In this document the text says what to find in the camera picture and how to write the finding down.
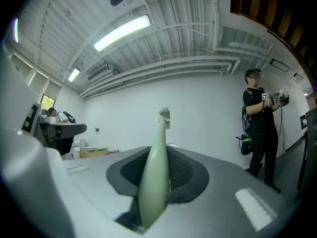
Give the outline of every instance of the ceiling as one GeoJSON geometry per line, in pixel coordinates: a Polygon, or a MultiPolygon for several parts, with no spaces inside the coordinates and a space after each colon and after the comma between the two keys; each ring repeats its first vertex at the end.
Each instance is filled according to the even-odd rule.
{"type": "Polygon", "coordinates": [[[79,75],[67,84],[88,98],[172,74],[208,69],[221,75],[234,73],[236,65],[275,72],[268,64],[272,58],[304,74],[295,58],[272,41],[221,25],[215,4],[217,0],[124,0],[117,6],[109,0],[30,0],[19,15],[19,43],[9,41],[59,80],[67,81],[79,68],[79,75]],[[145,14],[150,27],[101,52],[94,48],[103,36],[145,14]],[[116,68],[113,77],[91,84],[88,77],[105,64],[116,68]]]}

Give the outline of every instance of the man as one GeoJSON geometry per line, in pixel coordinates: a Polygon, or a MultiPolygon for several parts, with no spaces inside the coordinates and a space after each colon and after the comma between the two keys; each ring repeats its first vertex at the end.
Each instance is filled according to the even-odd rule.
{"type": "Polygon", "coordinates": [[[54,108],[49,108],[49,114],[51,117],[55,117],[56,123],[68,123],[68,118],[63,112],[59,112],[54,108]]]}
{"type": "Polygon", "coordinates": [[[245,74],[248,89],[243,94],[246,112],[251,116],[250,135],[252,140],[252,159],[249,172],[257,177],[261,160],[265,153],[264,182],[277,193],[281,190],[273,184],[275,159],[278,146],[278,136],[274,124],[273,112],[281,104],[270,105],[269,101],[262,101],[262,93],[258,88],[260,74],[249,69],[245,74]]]}

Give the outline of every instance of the black pants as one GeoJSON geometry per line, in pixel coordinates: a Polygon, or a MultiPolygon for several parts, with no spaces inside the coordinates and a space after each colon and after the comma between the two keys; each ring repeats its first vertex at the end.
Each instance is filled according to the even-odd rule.
{"type": "Polygon", "coordinates": [[[252,159],[249,172],[255,177],[258,175],[261,167],[261,160],[265,153],[264,182],[273,184],[275,159],[278,146],[278,136],[275,126],[265,129],[265,133],[259,136],[252,136],[252,159]]]}

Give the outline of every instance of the cardboard box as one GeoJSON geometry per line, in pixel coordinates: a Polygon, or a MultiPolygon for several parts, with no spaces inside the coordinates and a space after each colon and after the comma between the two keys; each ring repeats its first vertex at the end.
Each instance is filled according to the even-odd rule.
{"type": "Polygon", "coordinates": [[[106,150],[102,150],[102,151],[92,151],[92,152],[88,152],[88,150],[90,150],[89,148],[80,148],[79,150],[79,158],[83,159],[83,158],[92,158],[92,157],[101,157],[101,156],[105,156],[108,154],[112,154],[110,152],[107,152],[106,150]]]}

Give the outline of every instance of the floor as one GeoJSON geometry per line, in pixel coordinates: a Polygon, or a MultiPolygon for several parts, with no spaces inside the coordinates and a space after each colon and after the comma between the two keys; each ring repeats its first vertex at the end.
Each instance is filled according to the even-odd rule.
{"type": "MultiPolygon", "coordinates": [[[[296,142],[278,157],[275,162],[274,184],[281,189],[281,196],[287,205],[291,205],[297,196],[297,182],[302,165],[305,142],[296,142]]],[[[260,169],[258,178],[264,179],[264,167],[260,169]]]]}

